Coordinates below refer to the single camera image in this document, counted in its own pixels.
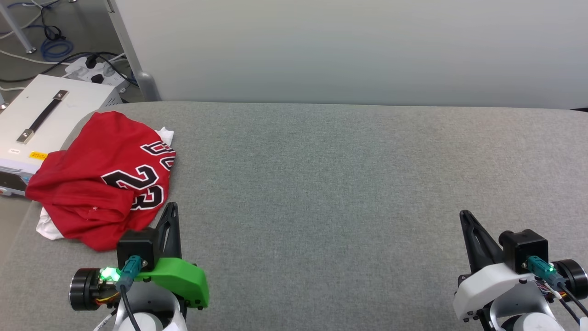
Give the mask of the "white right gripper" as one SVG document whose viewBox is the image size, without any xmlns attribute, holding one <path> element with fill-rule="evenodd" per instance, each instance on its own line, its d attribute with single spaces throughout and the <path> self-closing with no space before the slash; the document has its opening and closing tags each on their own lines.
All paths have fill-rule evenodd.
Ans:
<svg viewBox="0 0 588 331">
<path fill-rule="evenodd" d="M 461 276 L 453 309 L 464 322 L 557 322 L 550 304 L 560 303 L 575 322 L 587 321 L 587 273 L 566 259 L 531 258 L 519 274 L 502 263 L 500 245 L 469 210 L 460 212 L 471 275 Z"/>
</svg>

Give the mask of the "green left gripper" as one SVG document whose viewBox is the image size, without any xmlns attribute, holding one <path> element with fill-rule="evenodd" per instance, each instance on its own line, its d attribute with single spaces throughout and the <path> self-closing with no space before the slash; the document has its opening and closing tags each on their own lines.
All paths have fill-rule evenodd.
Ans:
<svg viewBox="0 0 588 331">
<path fill-rule="evenodd" d="M 122 268 L 81 268 L 72 277 L 69 302 L 75 311 L 94 311 L 101 306 L 114 308 L 127 300 L 134 283 L 154 283 L 170 291 L 187 308 L 202 310 L 209 305 L 209 287 L 204 271 L 182 260 L 182 245 L 177 203 L 168 202 L 156 224 L 161 256 L 153 270 L 139 257 L 130 257 Z"/>
</svg>

